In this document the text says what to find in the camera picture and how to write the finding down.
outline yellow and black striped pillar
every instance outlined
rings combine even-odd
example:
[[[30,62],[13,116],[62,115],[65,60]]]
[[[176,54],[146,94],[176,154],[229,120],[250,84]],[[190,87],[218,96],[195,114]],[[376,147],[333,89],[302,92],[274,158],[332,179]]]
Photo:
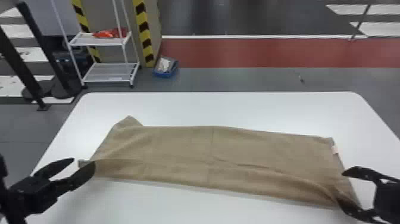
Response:
[[[72,0],[72,6],[75,10],[76,17],[78,18],[80,28],[85,33],[90,33],[89,22],[83,11],[81,0]],[[90,46],[88,49],[89,49],[89,53],[93,56],[95,61],[97,63],[101,63],[100,54],[99,54],[99,51],[96,49],[96,47]]]
[[[148,15],[144,0],[132,0],[136,13],[136,24],[139,31],[139,39],[142,45],[142,53],[146,67],[155,66],[155,55],[151,42],[151,33],[148,23]]]

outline black pole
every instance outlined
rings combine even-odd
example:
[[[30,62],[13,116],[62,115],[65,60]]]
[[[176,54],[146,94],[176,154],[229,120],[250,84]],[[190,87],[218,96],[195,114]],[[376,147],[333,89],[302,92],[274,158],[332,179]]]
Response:
[[[3,29],[0,27],[0,52],[7,60],[11,68],[18,74],[18,77],[25,85],[26,89],[32,95],[32,98],[36,100],[39,104],[39,110],[47,110],[48,106],[43,102],[42,97],[44,97],[42,88],[33,77],[29,68],[26,66],[20,54],[15,50],[13,44],[8,39],[7,35],[4,33]]]
[[[48,59],[51,67],[54,70],[55,76],[57,77],[56,80],[58,80],[58,82],[53,86],[52,90],[53,96],[56,98],[69,98],[76,96],[81,91],[82,86],[80,85],[80,83],[78,84],[76,80],[69,80],[64,72],[60,69],[53,53],[51,52],[50,47],[48,46],[46,40],[43,38],[43,34],[36,24],[26,2],[19,1],[16,4],[16,7],[25,18],[26,23],[28,24],[30,30],[35,36],[39,46],[45,53],[46,58]]]
[[[367,7],[365,8],[363,14],[361,15],[361,18],[357,24],[357,27],[354,30],[353,35],[350,38],[350,41],[353,41],[355,39],[355,35],[357,35],[358,31],[360,30],[361,25],[363,24],[365,17],[367,16],[370,8],[371,8],[372,2],[370,1],[370,3],[368,3]]]

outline beige towel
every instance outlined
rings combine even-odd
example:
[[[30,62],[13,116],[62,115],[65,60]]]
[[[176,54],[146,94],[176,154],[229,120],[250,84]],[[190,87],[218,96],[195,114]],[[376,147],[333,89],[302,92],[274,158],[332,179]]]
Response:
[[[332,140],[221,126],[117,123],[91,158],[96,176],[269,195],[324,206],[356,201]]]

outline red object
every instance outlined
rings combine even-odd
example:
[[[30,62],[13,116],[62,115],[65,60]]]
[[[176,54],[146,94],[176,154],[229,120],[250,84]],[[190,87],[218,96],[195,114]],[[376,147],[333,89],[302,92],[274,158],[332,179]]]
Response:
[[[121,28],[122,38],[126,37],[127,32],[127,28]],[[120,31],[118,30],[118,28],[101,30],[97,33],[94,33],[93,36],[97,38],[120,38]]]
[[[180,67],[400,67],[400,39],[164,39]]]

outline white wire shelf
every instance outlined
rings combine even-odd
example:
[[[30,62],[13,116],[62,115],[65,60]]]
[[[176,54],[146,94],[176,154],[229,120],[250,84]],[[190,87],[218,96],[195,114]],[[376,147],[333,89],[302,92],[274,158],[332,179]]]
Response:
[[[122,46],[125,45],[132,33],[129,32],[125,38],[96,38],[93,33],[79,32],[70,42],[70,46]]]
[[[94,63],[83,78],[84,82],[132,82],[138,63]]]

